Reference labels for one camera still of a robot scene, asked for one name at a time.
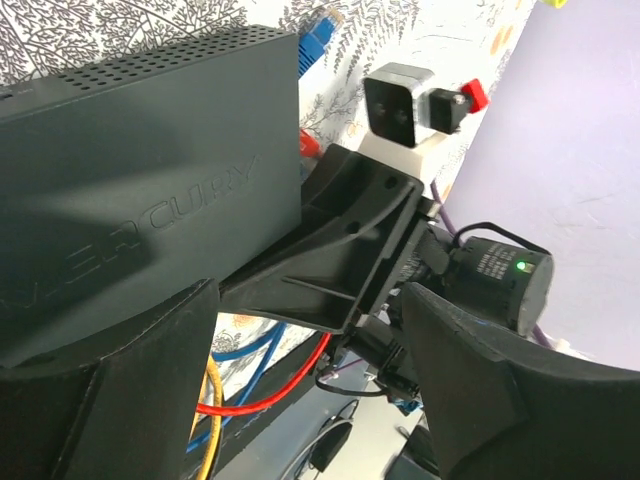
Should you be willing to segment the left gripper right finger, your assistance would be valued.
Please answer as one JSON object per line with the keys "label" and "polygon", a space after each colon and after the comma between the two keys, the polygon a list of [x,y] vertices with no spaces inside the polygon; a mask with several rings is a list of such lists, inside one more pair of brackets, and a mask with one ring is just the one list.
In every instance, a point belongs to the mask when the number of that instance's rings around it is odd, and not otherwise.
{"label": "left gripper right finger", "polygon": [[444,479],[635,479],[639,375],[535,345],[425,287],[403,329]]}

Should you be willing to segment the black network switch box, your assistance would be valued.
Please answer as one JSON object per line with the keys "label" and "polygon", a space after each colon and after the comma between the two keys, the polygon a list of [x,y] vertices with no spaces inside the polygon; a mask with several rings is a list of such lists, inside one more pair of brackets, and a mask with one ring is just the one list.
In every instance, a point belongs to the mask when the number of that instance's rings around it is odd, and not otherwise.
{"label": "black network switch box", "polygon": [[297,227],[298,38],[253,25],[1,90],[1,363],[222,280]]}

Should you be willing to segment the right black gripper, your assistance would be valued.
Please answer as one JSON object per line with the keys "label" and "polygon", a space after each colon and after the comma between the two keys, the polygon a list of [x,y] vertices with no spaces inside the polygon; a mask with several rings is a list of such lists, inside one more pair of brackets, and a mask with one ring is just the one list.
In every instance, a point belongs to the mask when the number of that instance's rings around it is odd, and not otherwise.
{"label": "right black gripper", "polygon": [[336,334],[385,302],[387,322],[349,326],[336,341],[338,352],[350,350],[375,369],[376,395],[410,411],[416,402],[432,407],[488,389],[427,328],[426,313],[408,310],[408,286],[431,291],[441,314],[466,312],[544,344],[538,319],[554,259],[490,222],[456,234],[428,227],[409,241],[423,191],[409,174],[330,145],[302,185],[301,224],[222,282],[221,311]]}

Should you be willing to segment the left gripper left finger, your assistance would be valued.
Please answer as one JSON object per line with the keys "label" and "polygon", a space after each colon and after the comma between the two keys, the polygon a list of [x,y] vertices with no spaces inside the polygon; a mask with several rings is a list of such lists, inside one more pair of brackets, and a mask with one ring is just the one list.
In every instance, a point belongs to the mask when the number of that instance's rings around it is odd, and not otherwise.
{"label": "left gripper left finger", "polygon": [[2,478],[179,478],[218,304],[216,281],[200,281],[2,369]]}

